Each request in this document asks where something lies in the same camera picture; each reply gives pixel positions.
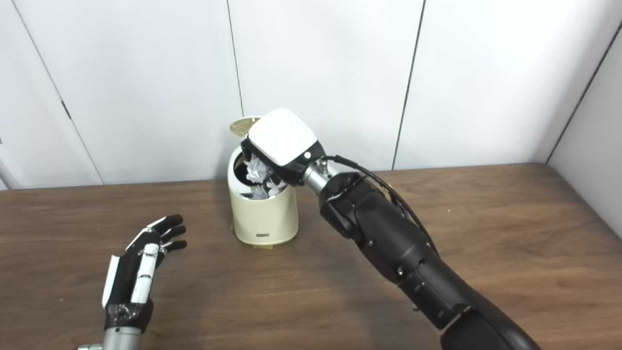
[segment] cream trash can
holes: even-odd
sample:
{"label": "cream trash can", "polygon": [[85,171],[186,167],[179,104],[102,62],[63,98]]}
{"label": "cream trash can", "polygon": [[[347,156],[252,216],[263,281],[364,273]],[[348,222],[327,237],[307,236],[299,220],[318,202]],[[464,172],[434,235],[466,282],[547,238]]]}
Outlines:
{"label": "cream trash can", "polygon": [[[241,121],[231,125],[231,131],[239,128]],[[234,132],[243,136],[248,132]],[[280,193],[267,199],[251,199],[243,194],[252,192],[257,185],[246,179],[248,173],[244,163],[242,147],[231,154],[227,170],[227,183],[233,211],[233,229],[240,241],[257,246],[268,246],[287,242],[298,232],[298,206],[296,192],[287,185]]]}

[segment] robot finger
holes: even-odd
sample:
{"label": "robot finger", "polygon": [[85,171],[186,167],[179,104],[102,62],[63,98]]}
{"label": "robot finger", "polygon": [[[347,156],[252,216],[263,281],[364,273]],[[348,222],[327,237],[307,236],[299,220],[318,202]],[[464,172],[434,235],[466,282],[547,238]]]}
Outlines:
{"label": "robot finger", "polygon": [[184,249],[185,247],[188,247],[188,242],[184,240],[175,240],[162,245],[162,248],[166,250],[167,253],[170,253],[173,250]]}
{"label": "robot finger", "polygon": [[162,243],[166,243],[170,241],[172,238],[177,237],[179,235],[183,235],[184,233],[186,233],[186,226],[184,225],[175,226],[172,229],[169,229],[168,231],[164,232],[162,236],[160,236],[160,239]]}
{"label": "robot finger", "polygon": [[169,252],[172,252],[173,250],[184,249],[187,246],[188,246],[188,242],[186,242],[184,240],[176,240],[176,241],[169,242],[169,243],[161,245],[160,246],[160,252],[157,255],[157,261],[155,263],[155,265],[156,265],[155,268],[160,267],[160,264],[164,260],[164,257],[166,257],[166,255]]}
{"label": "robot finger", "polygon": [[151,224],[147,225],[147,227],[157,231],[158,233],[163,233],[181,224],[183,224],[183,217],[181,215],[175,214],[165,216],[157,221],[154,221]]}

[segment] black robotic arm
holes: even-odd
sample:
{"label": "black robotic arm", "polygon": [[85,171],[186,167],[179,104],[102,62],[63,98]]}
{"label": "black robotic arm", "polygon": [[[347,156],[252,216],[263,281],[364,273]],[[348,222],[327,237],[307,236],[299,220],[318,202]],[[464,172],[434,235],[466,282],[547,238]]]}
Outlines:
{"label": "black robotic arm", "polygon": [[[256,155],[286,183],[306,185],[318,195],[320,215],[352,239],[436,328],[444,329],[440,339],[444,350],[540,350],[514,321],[443,262],[430,235],[395,190],[358,164],[327,156],[291,111],[268,113],[241,144],[247,157]],[[329,161],[357,172],[337,173]]]}

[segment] panel seam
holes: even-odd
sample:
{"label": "panel seam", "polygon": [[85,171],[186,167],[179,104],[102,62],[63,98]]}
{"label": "panel seam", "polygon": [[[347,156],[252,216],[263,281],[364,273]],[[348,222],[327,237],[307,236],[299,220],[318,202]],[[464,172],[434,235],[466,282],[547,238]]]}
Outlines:
{"label": "panel seam", "polygon": [[41,64],[43,65],[43,67],[45,69],[45,73],[47,73],[47,77],[52,82],[52,86],[54,86],[54,90],[56,91],[56,95],[58,96],[58,99],[60,100],[60,104],[63,107],[63,110],[65,111],[65,114],[67,114],[67,117],[71,121],[71,123],[73,125],[73,129],[75,130],[76,134],[78,135],[78,139],[80,139],[80,143],[82,144],[82,147],[84,148],[84,150],[86,152],[86,155],[88,156],[88,159],[91,162],[91,165],[93,165],[93,169],[95,170],[95,173],[97,174],[97,177],[100,179],[100,182],[101,182],[102,185],[105,184],[104,180],[101,178],[101,174],[100,174],[99,169],[97,169],[97,166],[95,165],[95,162],[93,161],[93,157],[91,156],[91,153],[88,151],[88,148],[86,147],[86,144],[84,143],[84,140],[82,139],[82,135],[78,131],[78,127],[76,126],[75,122],[73,121],[73,118],[72,118],[71,114],[69,113],[69,109],[67,108],[67,105],[65,104],[65,100],[63,100],[63,97],[60,94],[60,90],[56,86],[56,82],[54,82],[54,79],[52,78],[52,74],[50,73],[50,70],[48,69],[47,65],[45,64],[45,60],[43,59],[43,56],[41,55],[41,51],[39,51],[39,47],[37,47],[37,44],[35,43],[35,40],[32,37],[32,34],[30,33],[30,29],[28,29],[28,26],[26,25],[26,21],[24,20],[24,17],[22,16],[22,13],[20,12],[19,8],[17,7],[17,4],[15,3],[15,0],[11,0],[11,2],[13,3],[13,8],[17,12],[17,16],[19,17],[19,20],[22,22],[22,26],[26,30],[26,33],[28,33],[28,38],[30,38],[30,42],[32,43],[32,46],[34,46],[35,51],[37,52],[37,55],[39,56],[39,60],[41,61]]}
{"label": "panel seam", "polygon": [[231,9],[229,0],[227,0],[227,15],[229,15],[229,30],[231,31],[231,46],[233,47],[233,62],[235,63],[235,75],[238,82],[239,107],[242,109],[242,117],[244,117],[244,103],[242,102],[242,88],[239,83],[238,56],[235,51],[235,40],[233,39],[233,22],[231,21]]}
{"label": "panel seam", "polygon": [[613,38],[609,42],[609,46],[605,50],[605,53],[603,54],[603,57],[601,57],[598,65],[596,66],[596,69],[594,70],[594,73],[592,74],[592,77],[590,77],[590,81],[585,86],[585,89],[583,90],[583,93],[581,94],[581,97],[579,98],[579,101],[575,105],[575,108],[572,110],[572,113],[570,114],[570,117],[568,118],[568,121],[566,121],[566,125],[564,125],[564,128],[562,129],[561,134],[559,135],[559,137],[557,138],[557,141],[555,142],[555,146],[553,146],[553,149],[551,150],[551,152],[549,154],[549,157],[546,159],[546,162],[544,164],[548,164],[550,162],[551,158],[553,157],[553,153],[555,153],[555,150],[557,149],[560,141],[562,141],[562,138],[564,137],[564,134],[566,133],[566,130],[568,129],[568,126],[570,125],[570,122],[572,121],[572,119],[577,114],[577,110],[579,109],[579,106],[581,105],[581,102],[583,102],[583,99],[585,98],[585,95],[587,94],[587,91],[590,89],[590,87],[592,85],[592,82],[594,81],[594,78],[596,77],[596,74],[600,70],[600,66],[605,61],[605,57],[607,57],[607,54],[609,54],[609,50],[611,49],[611,46],[613,46],[614,41],[618,37],[618,33],[620,33],[620,29],[622,29],[622,22],[620,22],[620,24],[618,25],[618,29],[616,30],[615,34],[613,34]]}
{"label": "panel seam", "polygon": [[425,2],[421,5],[421,15],[419,17],[419,26],[417,27],[417,37],[415,38],[415,47],[412,52],[412,60],[411,60],[411,71],[408,74],[408,83],[406,84],[406,94],[404,95],[404,106],[402,106],[402,116],[399,120],[399,129],[397,129],[397,140],[395,142],[395,152],[393,152],[393,162],[391,163],[391,170],[395,169],[395,162],[397,159],[397,149],[399,147],[399,139],[402,135],[402,126],[404,124],[404,114],[406,112],[406,104],[408,102],[408,94],[411,90],[411,81],[412,81],[412,69],[415,66],[415,58],[417,57],[417,48],[419,46],[419,36],[421,35],[421,25],[424,22],[424,12],[425,12]]}

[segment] silver metal tube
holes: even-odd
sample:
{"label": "silver metal tube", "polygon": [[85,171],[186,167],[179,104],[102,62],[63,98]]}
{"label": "silver metal tube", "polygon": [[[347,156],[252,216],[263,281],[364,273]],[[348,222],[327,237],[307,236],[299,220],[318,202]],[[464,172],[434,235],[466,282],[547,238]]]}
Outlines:
{"label": "silver metal tube", "polygon": [[328,183],[331,177],[337,175],[339,172],[335,170],[330,164],[324,160],[319,160],[312,163],[302,176],[302,182],[307,185],[316,195],[320,195],[320,192]]}
{"label": "silver metal tube", "polygon": [[106,329],[102,350],[138,350],[141,345],[141,330],[134,327],[113,327]]}

